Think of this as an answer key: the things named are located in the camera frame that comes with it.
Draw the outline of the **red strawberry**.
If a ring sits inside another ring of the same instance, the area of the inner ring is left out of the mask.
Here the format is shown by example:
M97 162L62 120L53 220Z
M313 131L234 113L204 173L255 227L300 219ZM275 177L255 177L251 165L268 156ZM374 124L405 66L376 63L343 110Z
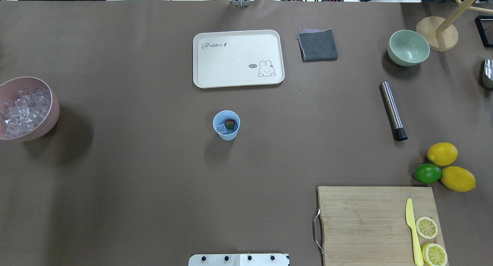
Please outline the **red strawberry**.
M224 122L224 127L227 130L234 130L236 128L236 121L233 119L227 119Z

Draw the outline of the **light blue plastic cup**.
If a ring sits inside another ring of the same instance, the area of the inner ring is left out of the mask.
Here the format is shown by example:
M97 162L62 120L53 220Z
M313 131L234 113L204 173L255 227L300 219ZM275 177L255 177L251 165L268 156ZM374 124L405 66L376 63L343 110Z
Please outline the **light blue plastic cup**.
M226 134L219 134L216 131L216 126L219 124L223 124L225 120L227 119L233 119L236 121L236 128L234 130L228 130ZM222 110L221 112L217 113L213 119L213 127L215 132L220 136L225 141L231 141L234 138L236 138L236 135L238 134L239 128L241 126L241 120L239 116L233 112L232 110Z

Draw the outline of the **ice cubes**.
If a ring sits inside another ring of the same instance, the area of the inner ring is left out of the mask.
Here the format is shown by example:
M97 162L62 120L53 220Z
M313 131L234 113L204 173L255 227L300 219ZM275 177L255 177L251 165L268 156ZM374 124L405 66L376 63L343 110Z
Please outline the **ice cubes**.
M219 133L219 134L226 134L228 129L227 127L225 126L225 124L219 124L216 126L216 131Z

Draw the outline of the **steel muddler black tip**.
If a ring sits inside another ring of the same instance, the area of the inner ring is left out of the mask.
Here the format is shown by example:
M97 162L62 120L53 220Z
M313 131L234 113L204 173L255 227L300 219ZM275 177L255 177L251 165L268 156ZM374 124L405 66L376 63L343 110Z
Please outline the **steel muddler black tip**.
M407 140L408 136L402 124L389 82L387 80L382 81L379 88L389 118L394 141L402 142Z

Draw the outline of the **pink bowl of ice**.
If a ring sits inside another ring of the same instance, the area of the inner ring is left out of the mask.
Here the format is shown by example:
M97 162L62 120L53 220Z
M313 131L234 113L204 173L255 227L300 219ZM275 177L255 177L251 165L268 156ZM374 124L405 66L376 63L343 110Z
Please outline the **pink bowl of ice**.
M30 141L56 124L60 105L46 82L21 77L1 85L1 140Z

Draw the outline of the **cream rabbit tray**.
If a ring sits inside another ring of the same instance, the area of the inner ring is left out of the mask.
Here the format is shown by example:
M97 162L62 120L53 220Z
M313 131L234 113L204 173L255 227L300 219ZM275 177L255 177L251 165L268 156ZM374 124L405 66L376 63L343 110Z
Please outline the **cream rabbit tray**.
M201 89L278 85L284 79L274 30L208 32L193 39L193 82Z

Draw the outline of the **grey folded cloth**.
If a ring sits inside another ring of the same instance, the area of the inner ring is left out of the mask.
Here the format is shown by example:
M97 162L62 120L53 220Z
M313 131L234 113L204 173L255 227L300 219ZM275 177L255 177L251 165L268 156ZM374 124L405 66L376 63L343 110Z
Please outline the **grey folded cloth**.
M303 62L335 61L339 57L334 32L303 29L297 34Z

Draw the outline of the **wooden cutting board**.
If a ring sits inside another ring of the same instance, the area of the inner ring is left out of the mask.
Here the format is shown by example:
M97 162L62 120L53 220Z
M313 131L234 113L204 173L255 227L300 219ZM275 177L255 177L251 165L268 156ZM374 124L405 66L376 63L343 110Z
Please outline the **wooden cutting board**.
M413 266L412 233L405 217L407 199L414 217L440 227L430 187L319 186L317 219L325 266Z

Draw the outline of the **mint green bowl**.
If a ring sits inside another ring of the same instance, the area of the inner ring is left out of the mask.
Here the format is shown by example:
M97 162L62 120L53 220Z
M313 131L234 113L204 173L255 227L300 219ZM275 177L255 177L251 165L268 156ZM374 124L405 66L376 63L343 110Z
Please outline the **mint green bowl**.
M430 54L426 39L411 30L394 32L387 46L389 58L399 66L411 67L424 62Z

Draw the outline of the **green lime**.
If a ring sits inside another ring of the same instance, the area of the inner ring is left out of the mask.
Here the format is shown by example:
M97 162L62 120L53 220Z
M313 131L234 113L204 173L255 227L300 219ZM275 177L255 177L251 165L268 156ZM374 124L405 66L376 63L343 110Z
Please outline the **green lime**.
M419 182L432 183L441 178L442 169L435 164L422 164L416 168L413 177Z

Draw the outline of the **yellow lemon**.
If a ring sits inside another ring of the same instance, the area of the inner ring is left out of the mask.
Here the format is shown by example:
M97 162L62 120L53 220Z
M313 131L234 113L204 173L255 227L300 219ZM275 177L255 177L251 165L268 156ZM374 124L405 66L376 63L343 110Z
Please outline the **yellow lemon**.
M439 142L428 149L426 157L432 164L448 166L457 159L458 149L449 142Z
M449 189L469 192L476 187L474 175L461 167L449 166L442 169L440 181Z

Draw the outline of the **lemon slice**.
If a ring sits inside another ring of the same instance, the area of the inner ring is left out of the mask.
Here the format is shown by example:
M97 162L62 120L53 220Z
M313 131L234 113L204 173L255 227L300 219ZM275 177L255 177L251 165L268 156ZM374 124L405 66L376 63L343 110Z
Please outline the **lemon slice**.
M447 266L448 264L448 254L445 248L437 243L423 245L421 254L428 266Z
M438 224L431 217L419 217L415 225L417 234L424 239L434 239L438 235Z

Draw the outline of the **wooden mug tree stand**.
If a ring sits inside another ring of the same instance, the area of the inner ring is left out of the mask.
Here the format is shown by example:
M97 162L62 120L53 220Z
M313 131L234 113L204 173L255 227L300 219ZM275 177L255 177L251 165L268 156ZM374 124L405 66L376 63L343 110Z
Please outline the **wooden mug tree stand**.
M435 51L449 51L458 43L458 31L454 22L466 10L487 13L491 15L493 10L488 8L475 7L473 4L477 0L454 0L457 7L447 18L429 16L421 19L417 26L416 32L419 33L428 42L430 49Z

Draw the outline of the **yellow plastic knife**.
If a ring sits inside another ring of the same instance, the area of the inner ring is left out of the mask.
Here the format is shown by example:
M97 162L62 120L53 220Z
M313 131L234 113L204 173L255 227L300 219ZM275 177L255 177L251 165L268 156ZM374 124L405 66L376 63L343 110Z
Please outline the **yellow plastic knife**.
M413 249L413 260L416 266L423 266L424 259L421 253L421 246L418 239L417 227L414 222L414 209L413 200L408 198L405 206L405 221L411 231L412 249Z

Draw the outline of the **black glass tray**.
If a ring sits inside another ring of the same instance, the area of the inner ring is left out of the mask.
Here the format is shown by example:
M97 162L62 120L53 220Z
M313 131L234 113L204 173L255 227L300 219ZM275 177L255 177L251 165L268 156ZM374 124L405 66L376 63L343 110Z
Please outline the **black glass tray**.
M484 47L493 47L493 17L479 15L474 20Z

